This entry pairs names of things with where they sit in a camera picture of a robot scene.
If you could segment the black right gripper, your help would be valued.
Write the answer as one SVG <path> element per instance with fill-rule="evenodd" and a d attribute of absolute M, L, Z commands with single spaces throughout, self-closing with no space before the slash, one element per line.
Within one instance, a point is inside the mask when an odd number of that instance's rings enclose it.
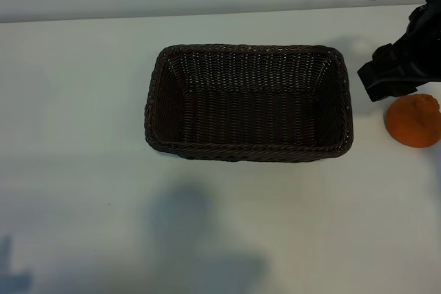
<path fill-rule="evenodd" d="M 405 34 L 379 47 L 358 76 L 372 102 L 406 96 L 421 85 L 439 82 L 440 2 L 415 9 Z"/>

